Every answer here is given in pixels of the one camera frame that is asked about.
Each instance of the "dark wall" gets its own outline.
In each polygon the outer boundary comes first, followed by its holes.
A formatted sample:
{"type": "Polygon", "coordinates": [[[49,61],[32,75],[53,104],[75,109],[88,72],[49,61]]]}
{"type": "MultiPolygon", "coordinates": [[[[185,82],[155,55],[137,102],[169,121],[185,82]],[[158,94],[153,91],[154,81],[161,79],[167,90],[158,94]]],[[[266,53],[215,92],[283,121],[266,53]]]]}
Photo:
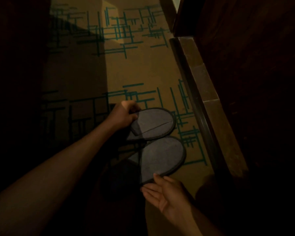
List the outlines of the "dark wall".
{"type": "Polygon", "coordinates": [[[0,191],[39,161],[50,0],[0,0],[0,191]]]}
{"type": "Polygon", "coordinates": [[[194,37],[250,170],[295,168],[295,0],[206,0],[194,37]]]}

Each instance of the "gray slipper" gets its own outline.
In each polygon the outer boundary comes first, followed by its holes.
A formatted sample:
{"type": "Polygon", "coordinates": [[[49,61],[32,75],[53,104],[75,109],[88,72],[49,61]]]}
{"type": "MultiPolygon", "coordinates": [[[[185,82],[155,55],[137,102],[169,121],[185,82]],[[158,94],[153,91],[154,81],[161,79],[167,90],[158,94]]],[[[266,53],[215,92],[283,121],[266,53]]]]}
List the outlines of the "gray slipper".
{"type": "Polygon", "coordinates": [[[155,140],[104,173],[102,194],[110,200],[120,199],[141,185],[153,182],[153,173],[172,174],[185,158],[186,150],[179,139],[168,136],[155,140]]]}
{"type": "Polygon", "coordinates": [[[155,140],[169,135],[175,128],[175,118],[164,108],[149,108],[136,113],[138,119],[130,126],[127,141],[155,140]]]}

